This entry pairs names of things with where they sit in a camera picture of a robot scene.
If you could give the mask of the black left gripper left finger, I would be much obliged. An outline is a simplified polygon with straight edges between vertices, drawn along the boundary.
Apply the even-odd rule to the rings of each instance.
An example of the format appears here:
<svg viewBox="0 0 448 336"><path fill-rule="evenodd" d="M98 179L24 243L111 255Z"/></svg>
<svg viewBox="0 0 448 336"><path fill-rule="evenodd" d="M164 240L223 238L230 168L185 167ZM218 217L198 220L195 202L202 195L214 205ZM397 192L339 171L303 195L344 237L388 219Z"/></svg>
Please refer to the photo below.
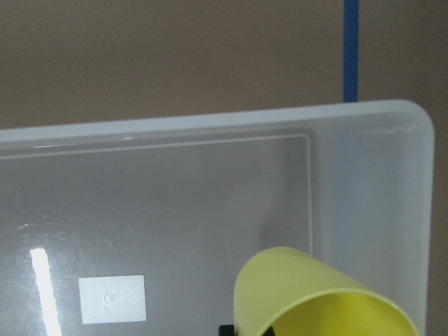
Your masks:
<svg viewBox="0 0 448 336"><path fill-rule="evenodd" d="M220 325L218 327L218 336L235 336L235 326Z"/></svg>

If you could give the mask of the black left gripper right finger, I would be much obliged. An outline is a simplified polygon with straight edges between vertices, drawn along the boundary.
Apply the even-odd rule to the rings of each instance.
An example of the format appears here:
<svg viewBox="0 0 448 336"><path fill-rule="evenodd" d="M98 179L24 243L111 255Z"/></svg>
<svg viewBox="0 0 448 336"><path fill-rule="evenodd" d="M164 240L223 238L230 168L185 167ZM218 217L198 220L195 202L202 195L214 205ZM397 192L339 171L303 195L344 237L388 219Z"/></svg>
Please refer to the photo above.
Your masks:
<svg viewBox="0 0 448 336"><path fill-rule="evenodd" d="M272 326L270 326L266 331L263 333L263 336L275 336L275 332Z"/></svg>

